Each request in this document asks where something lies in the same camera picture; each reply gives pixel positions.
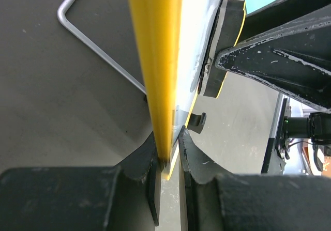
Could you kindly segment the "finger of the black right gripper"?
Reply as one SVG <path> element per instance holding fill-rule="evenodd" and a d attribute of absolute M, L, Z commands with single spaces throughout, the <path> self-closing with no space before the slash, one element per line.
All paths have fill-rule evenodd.
<path fill-rule="evenodd" d="M 240 41 L 243 42 L 329 4 L 330 0 L 275 0 L 246 16 Z"/>
<path fill-rule="evenodd" d="M 330 112 L 330 5 L 220 52 L 215 63 Z"/>

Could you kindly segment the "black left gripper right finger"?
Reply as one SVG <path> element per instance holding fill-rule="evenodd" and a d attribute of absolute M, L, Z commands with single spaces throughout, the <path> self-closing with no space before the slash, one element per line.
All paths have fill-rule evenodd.
<path fill-rule="evenodd" d="M 182 230 L 330 230 L 330 179 L 233 174 L 179 133 Z"/>

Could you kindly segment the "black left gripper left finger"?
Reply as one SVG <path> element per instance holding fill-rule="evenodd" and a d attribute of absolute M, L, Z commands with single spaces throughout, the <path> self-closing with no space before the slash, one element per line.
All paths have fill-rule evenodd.
<path fill-rule="evenodd" d="M 153 135 L 114 166 L 21 167 L 1 174 L 1 230 L 154 230 L 158 224 Z"/>

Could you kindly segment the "yellow-framed whiteboard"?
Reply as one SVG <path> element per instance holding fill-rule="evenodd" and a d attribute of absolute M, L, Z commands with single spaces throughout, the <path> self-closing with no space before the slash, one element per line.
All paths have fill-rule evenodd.
<path fill-rule="evenodd" d="M 170 179 L 182 127 L 200 133 L 192 110 L 217 11 L 226 0 L 128 0 L 162 176 Z"/>

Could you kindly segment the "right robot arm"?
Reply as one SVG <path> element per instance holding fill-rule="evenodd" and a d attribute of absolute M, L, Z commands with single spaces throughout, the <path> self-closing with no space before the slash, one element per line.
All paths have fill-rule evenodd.
<path fill-rule="evenodd" d="M 330 144 L 330 0 L 276 0 L 251 13 L 216 67 L 284 95 L 261 171 L 282 174 L 292 138 Z"/>

